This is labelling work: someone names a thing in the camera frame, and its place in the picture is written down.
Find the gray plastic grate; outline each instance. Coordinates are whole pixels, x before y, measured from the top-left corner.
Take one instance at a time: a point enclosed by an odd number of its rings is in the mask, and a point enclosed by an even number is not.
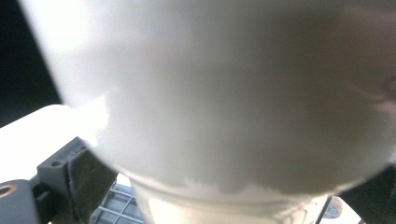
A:
[[[115,184],[91,216],[90,224],[96,223],[143,224],[132,189]]]

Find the cup bottom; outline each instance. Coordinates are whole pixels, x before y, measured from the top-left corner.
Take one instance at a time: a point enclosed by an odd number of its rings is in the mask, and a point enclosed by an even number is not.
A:
[[[313,224],[328,196],[297,203],[208,203],[164,194],[131,181],[145,224]]]

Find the screw hole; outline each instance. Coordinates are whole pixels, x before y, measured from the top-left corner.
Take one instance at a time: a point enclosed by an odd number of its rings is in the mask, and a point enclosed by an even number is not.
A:
[[[0,198],[8,196],[16,188],[17,187],[15,185],[5,185],[5,186],[0,187]]]
[[[50,165],[53,167],[60,166],[62,165],[62,161],[53,161]]]

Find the black plastic bracket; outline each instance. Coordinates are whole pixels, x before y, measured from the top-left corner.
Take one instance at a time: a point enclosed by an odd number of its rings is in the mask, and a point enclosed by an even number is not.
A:
[[[0,223],[89,223],[116,172],[75,138],[37,166],[30,181],[0,184]]]

